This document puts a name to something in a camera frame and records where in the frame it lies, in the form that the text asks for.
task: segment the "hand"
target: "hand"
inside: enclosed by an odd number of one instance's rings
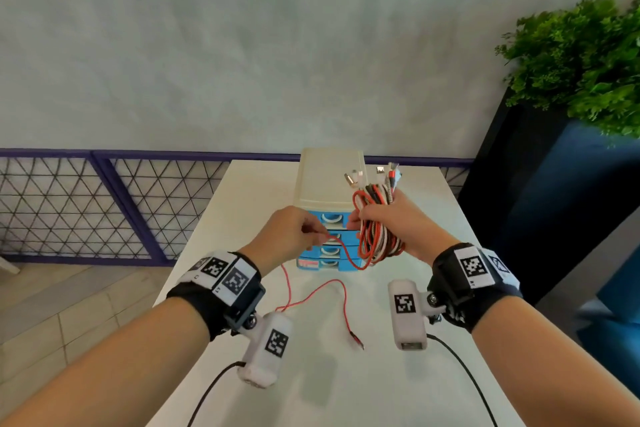
[[[299,257],[329,238],[329,232],[316,216],[287,206],[272,214],[252,242],[238,252],[249,257],[264,277],[281,263]]]
[[[404,242],[404,251],[433,265],[436,257],[460,240],[440,228],[404,192],[396,189],[391,204],[368,204],[349,216],[348,230],[359,230],[361,220],[379,221]]]

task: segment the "sticker on drawer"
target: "sticker on drawer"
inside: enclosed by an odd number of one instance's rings
[[[298,267],[302,267],[304,269],[319,269],[320,261],[318,260],[307,260],[307,259],[298,259]]]

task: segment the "person's left hand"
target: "person's left hand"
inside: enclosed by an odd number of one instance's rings
[[[252,242],[238,252],[249,257],[264,277],[281,263],[299,257],[329,238],[329,232],[316,216],[287,206],[272,214]]]

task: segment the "wrist-mounted device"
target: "wrist-mounted device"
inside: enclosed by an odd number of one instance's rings
[[[492,250],[459,243],[433,263],[428,290],[420,293],[411,280],[388,285],[394,337],[401,350],[426,348],[423,317],[442,318],[471,332],[489,308],[506,296],[522,297],[520,282]]]
[[[293,322],[281,312],[262,317],[255,311],[264,295],[260,279],[258,269],[242,253],[213,252],[191,267],[167,297],[189,302],[202,316],[212,341],[228,329],[248,337],[245,365],[238,368],[238,376],[254,387],[267,388],[278,379]]]

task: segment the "person's left arm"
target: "person's left arm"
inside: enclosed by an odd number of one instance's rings
[[[264,277],[327,235],[315,216],[288,206],[239,252]],[[196,309],[168,298],[71,364],[0,427],[142,427],[208,343],[209,330]]]

